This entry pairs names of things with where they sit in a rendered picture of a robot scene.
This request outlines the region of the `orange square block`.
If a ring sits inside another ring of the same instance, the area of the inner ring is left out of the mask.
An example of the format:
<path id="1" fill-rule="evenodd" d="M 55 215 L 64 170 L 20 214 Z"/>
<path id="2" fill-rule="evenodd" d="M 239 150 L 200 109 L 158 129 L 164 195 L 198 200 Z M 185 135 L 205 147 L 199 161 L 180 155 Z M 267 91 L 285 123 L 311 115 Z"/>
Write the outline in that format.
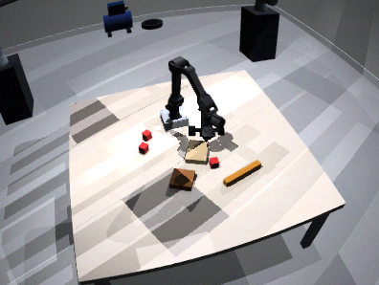
<path id="1" fill-rule="evenodd" d="M 170 178 L 169 187 L 191 191 L 194 177 L 195 170 L 174 168 Z"/>

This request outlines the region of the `orange rectangular bar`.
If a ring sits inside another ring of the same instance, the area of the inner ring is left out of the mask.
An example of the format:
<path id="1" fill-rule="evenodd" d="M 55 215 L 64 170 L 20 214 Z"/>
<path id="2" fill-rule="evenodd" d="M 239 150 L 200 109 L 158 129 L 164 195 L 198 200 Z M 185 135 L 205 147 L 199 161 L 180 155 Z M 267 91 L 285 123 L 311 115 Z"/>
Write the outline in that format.
<path id="1" fill-rule="evenodd" d="M 261 166 L 260 160 L 256 160 L 243 168 L 239 169 L 238 171 L 232 173 L 231 175 L 223 178 L 223 184 L 227 187 L 231 184 L 239 181 L 240 179 L 244 178 L 245 176 L 249 175 L 250 173 L 258 170 Z"/>

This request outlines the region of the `red cube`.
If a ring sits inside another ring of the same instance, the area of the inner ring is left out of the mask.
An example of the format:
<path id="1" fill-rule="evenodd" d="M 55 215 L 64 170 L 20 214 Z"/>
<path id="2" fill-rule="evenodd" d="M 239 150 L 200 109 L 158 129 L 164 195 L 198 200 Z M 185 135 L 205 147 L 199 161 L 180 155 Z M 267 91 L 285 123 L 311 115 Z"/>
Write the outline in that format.
<path id="1" fill-rule="evenodd" d="M 219 168 L 219 161 L 218 161 L 217 157 L 210 158 L 210 167 L 211 167 L 211 169 Z"/>
<path id="2" fill-rule="evenodd" d="M 142 133 L 142 135 L 143 135 L 143 139 L 145 139 L 146 141 L 148 141 L 152 138 L 151 132 L 148 131 L 148 129 L 146 129 L 146 131 L 144 131 Z"/>
<path id="3" fill-rule="evenodd" d="M 148 144 L 145 142 L 142 142 L 139 146 L 139 152 L 146 154 L 148 152 Z"/>

